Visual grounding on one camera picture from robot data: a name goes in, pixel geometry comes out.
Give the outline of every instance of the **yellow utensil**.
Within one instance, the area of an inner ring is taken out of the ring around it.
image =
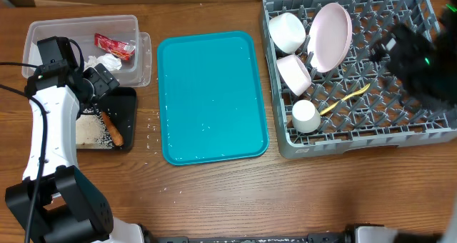
[[[370,84],[368,83],[366,86],[364,86],[364,87],[361,88],[360,90],[355,91],[354,93],[351,93],[351,94],[345,96],[344,98],[340,99],[340,100],[339,100],[338,102],[336,102],[335,104],[332,104],[332,105],[330,105],[329,107],[325,108],[324,110],[321,111],[320,115],[322,116],[322,115],[328,113],[328,111],[330,111],[330,110],[332,110],[333,108],[335,108],[335,106],[336,106],[340,101],[345,101],[345,100],[347,100],[347,99],[349,99],[349,98],[351,98],[351,97],[353,97],[353,96],[357,96],[357,95],[359,95],[359,94],[365,93],[365,91],[367,91],[369,87],[370,87]]]

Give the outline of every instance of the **gray dish rack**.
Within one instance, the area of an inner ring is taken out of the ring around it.
[[[334,70],[320,74],[310,63],[305,43],[295,53],[310,71],[312,85],[295,96],[281,80],[276,60],[288,54],[277,48],[268,32],[271,18],[284,12],[295,14],[309,33],[313,18],[328,3],[338,2],[351,15],[353,36],[344,61]],[[342,154],[364,147],[409,147],[448,142],[457,137],[457,115],[452,111],[426,111],[408,98],[400,81],[380,64],[368,60],[369,47],[395,23],[407,24],[431,41],[439,32],[430,0],[263,0],[262,42],[271,80],[273,114],[281,155],[285,158]],[[367,83],[363,96],[343,101],[321,118],[316,132],[301,134],[291,122],[292,106],[311,100],[319,111]]]

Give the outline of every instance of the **wooden table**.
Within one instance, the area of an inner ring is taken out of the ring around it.
[[[439,12],[445,0],[433,3]],[[303,235],[341,231],[355,222],[442,232],[457,192],[455,141],[297,160],[279,154],[258,25],[260,10],[258,2],[2,9],[0,60],[21,61],[29,25],[38,20],[134,14],[140,30],[151,35],[154,53],[171,36],[245,31],[256,45],[271,140],[268,151],[259,158],[232,162],[168,164],[161,154],[154,54],[151,84],[136,89],[134,148],[129,153],[78,153],[81,171],[103,192],[114,215],[142,223],[156,236]],[[13,66],[0,67],[0,82],[17,89],[26,84],[21,68]],[[4,194],[5,188],[21,181],[26,167],[31,142],[29,103],[0,91],[0,128]],[[23,229],[0,201],[0,242],[23,238]]]

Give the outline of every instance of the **red candy bar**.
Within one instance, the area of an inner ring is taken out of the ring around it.
[[[95,33],[95,45],[124,61],[128,61],[135,54],[135,46],[110,39],[98,33]]]

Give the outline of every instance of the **blue tray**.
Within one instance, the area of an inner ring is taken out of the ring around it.
[[[157,51],[162,152],[174,165],[257,157],[268,130],[252,38],[232,31]]]

